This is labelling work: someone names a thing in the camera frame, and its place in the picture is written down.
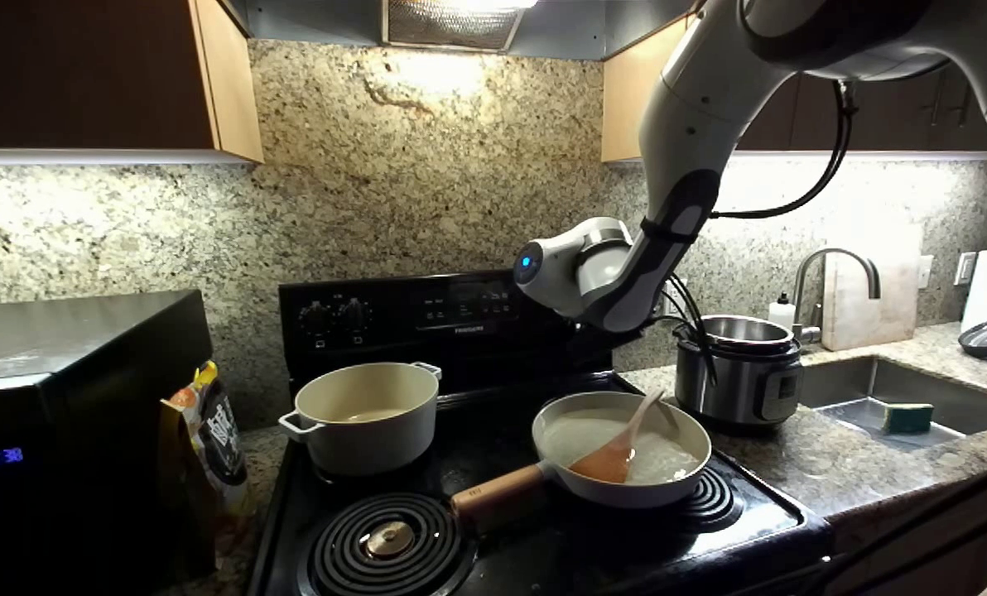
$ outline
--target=sink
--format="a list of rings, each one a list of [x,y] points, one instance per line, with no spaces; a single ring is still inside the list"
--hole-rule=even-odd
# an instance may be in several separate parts
[[[987,430],[983,387],[885,357],[808,363],[799,374],[799,400],[899,452],[924,452]],[[885,405],[932,405],[934,423],[928,435],[888,435]]]

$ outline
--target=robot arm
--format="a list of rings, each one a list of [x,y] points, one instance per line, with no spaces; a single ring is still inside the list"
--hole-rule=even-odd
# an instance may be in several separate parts
[[[649,324],[652,305],[719,198],[721,168],[794,74],[900,81],[953,59],[987,117],[987,0],[705,0],[644,123],[649,214],[640,242],[616,219],[535,239],[516,285],[564,319],[611,335]]]

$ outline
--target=digital display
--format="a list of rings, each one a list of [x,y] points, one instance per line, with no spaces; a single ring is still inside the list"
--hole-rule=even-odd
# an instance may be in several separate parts
[[[0,447],[0,472],[25,467],[25,463],[28,463],[28,452],[21,443]]]

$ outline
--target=white pot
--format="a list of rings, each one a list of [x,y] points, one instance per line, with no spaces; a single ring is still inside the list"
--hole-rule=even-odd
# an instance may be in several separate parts
[[[280,423],[304,436],[327,473],[385,473],[431,447],[436,387],[440,367],[424,361],[351,363],[307,381]]]

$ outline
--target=kitchen faucet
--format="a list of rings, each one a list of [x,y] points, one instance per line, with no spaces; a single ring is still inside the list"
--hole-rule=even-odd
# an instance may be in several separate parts
[[[802,264],[794,272],[794,324],[793,324],[793,335],[794,335],[794,345],[799,349],[823,345],[823,329],[820,324],[802,329],[802,289],[806,289],[806,272],[812,270],[812,262],[825,257],[827,252],[839,252],[839,255],[856,257],[864,270],[867,298],[871,300],[881,298],[881,272],[877,272],[877,264],[871,257],[864,257],[858,252],[849,252],[849,248],[839,248],[839,245],[827,245],[827,248],[812,252],[808,257],[802,257]]]

